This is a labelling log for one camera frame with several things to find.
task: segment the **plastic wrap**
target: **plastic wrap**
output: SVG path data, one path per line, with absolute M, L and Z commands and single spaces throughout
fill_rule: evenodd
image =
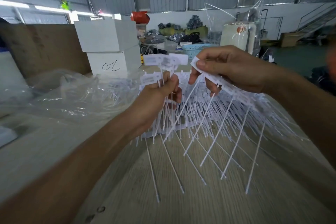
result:
M 209 42 L 220 46 L 234 45 L 254 56 L 260 51 L 261 11 L 263 0 L 239 0 L 244 12 L 229 12 L 205 3 L 209 20 Z
M 139 94 L 143 71 L 127 79 L 57 70 L 29 81 L 26 87 L 7 87 L 11 97 L 0 102 L 0 112 L 25 113 L 75 123 L 92 123 L 124 111 Z

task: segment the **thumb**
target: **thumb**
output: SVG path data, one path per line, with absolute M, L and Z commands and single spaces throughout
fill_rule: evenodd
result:
M 229 65 L 227 63 L 199 60 L 196 62 L 199 69 L 210 74 L 228 75 Z
M 178 84 L 179 84 L 179 78 L 176 74 L 173 74 L 168 79 L 168 81 L 165 82 L 165 85 L 161 87 L 159 90 L 162 92 L 164 96 L 167 96 L 174 91 L 174 89 Z

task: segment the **blue plastic basket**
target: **blue plastic basket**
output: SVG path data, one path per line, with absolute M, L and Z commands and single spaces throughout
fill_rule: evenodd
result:
M 188 55 L 189 59 L 193 59 L 201 50 L 206 47 L 216 46 L 214 44 L 188 44 L 181 46 L 183 51 Z

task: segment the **white cardboard box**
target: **white cardboard box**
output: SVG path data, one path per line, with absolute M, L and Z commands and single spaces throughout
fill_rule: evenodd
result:
M 138 45 L 131 20 L 76 21 L 75 28 L 83 52 L 122 52 Z
M 93 75 L 109 74 L 126 78 L 141 66 L 139 45 L 121 52 L 87 52 Z

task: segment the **staircase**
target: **staircase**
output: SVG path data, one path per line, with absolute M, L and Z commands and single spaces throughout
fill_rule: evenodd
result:
M 336 18 L 336 4 L 329 4 L 324 3 L 313 11 L 307 13 L 305 16 L 302 16 L 296 32 L 304 37 L 308 33 L 311 33 L 324 26 L 328 21 Z

